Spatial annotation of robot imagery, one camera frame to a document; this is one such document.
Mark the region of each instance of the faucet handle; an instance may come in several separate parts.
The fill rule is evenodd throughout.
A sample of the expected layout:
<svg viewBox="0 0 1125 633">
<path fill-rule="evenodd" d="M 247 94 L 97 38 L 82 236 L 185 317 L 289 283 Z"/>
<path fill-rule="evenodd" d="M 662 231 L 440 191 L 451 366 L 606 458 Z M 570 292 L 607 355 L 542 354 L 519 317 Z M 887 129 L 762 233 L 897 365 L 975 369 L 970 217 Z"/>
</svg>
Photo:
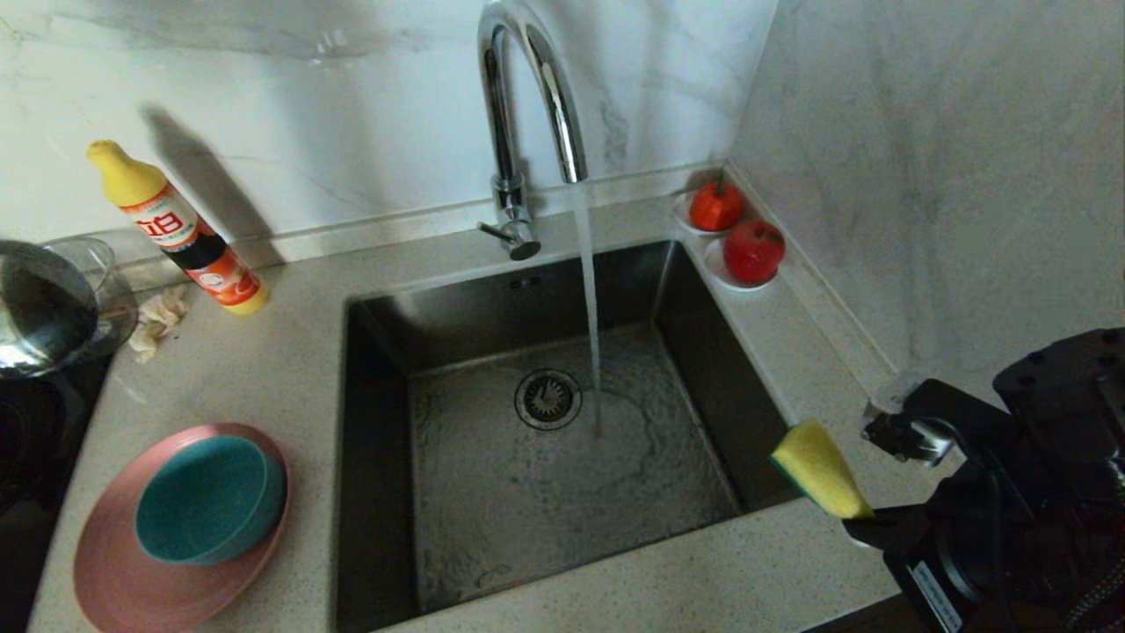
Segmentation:
<svg viewBox="0 0 1125 633">
<path fill-rule="evenodd" d="M 539 252 L 542 244 L 536 238 L 536 233 L 531 228 L 531 215 L 528 209 L 512 207 L 507 209 L 508 220 L 503 226 L 496 227 L 484 221 L 477 221 L 477 228 L 496 237 L 504 245 L 508 256 L 515 261 L 528 259 Z"/>
<path fill-rule="evenodd" d="M 479 228 L 480 230 L 483 230 L 485 233 L 488 233 L 489 235 L 496 237 L 497 239 L 504 242 L 505 244 L 511 244 L 511 243 L 515 242 L 515 237 L 513 237 L 512 235 L 508 235 L 507 233 L 505 233 L 504 230 L 502 230 L 502 229 L 493 226 L 492 224 L 485 224 L 484 221 L 477 221 L 477 228 Z"/>
</svg>

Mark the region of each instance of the sponge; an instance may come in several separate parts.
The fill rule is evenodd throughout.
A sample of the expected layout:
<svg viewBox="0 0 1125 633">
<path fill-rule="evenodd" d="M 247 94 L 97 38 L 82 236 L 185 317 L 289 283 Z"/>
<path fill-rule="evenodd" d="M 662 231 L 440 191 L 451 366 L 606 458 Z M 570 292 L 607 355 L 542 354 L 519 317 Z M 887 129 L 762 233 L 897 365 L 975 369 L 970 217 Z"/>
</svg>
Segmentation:
<svg viewBox="0 0 1125 633">
<path fill-rule="evenodd" d="M 875 516 L 844 455 L 817 421 L 789 429 L 770 460 L 826 513 L 842 519 Z"/>
</svg>

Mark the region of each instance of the sink basin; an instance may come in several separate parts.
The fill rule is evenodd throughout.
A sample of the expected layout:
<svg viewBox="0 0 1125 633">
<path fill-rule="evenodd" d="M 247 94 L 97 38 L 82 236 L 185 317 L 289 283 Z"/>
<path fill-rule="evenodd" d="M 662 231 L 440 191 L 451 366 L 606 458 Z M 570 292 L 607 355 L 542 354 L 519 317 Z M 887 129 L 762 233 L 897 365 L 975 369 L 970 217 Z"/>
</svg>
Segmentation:
<svg viewBox="0 0 1125 633">
<path fill-rule="evenodd" d="M 336 629 L 371 631 L 796 497 L 786 426 L 684 247 L 348 310 Z"/>
</svg>

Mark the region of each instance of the tomato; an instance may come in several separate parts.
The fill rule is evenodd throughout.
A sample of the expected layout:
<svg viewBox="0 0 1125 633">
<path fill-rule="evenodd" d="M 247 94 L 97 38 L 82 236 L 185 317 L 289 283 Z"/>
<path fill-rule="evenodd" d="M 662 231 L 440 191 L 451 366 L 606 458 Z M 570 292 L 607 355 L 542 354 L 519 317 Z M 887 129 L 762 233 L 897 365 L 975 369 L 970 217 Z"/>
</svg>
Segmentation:
<svg viewBox="0 0 1125 633">
<path fill-rule="evenodd" d="M 722 175 L 695 193 L 691 209 L 692 225 L 703 230 L 726 230 L 742 216 L 742 193 Z"/>
<path fill-rule="evenodd" d="M 727 235 L 722 260 L 727 270 L 747 283 L 764 283 L 785 256 L 785 237 L 768 221 L 754 219 L 735 226 Z"/>
</svg>

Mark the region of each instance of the white marble backsplash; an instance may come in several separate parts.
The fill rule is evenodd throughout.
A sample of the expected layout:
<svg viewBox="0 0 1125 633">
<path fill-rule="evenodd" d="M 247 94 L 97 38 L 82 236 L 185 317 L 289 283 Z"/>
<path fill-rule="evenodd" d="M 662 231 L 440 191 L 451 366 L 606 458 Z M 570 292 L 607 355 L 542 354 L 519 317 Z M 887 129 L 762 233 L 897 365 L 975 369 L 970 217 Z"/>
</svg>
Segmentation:
<svg viewBox="0 0 1125 633">
<path fill-rule="evenodd" d="M 729 154 L 776 0 L 528 1 L 567 65 L 593 179 Z M 487 198 L 483 4 L 0 0 L 0 233 L 123 226 L 83 157 L 98 137 L 166 166 L 236 239 Z M 514 67 L 531 183 L 557 183 Z"/>
<path fill-rule="evenodd" d="M 731 160 L 891 370 L 1125 322 L 1123 4 L 778 3 Z"/>
</svg>

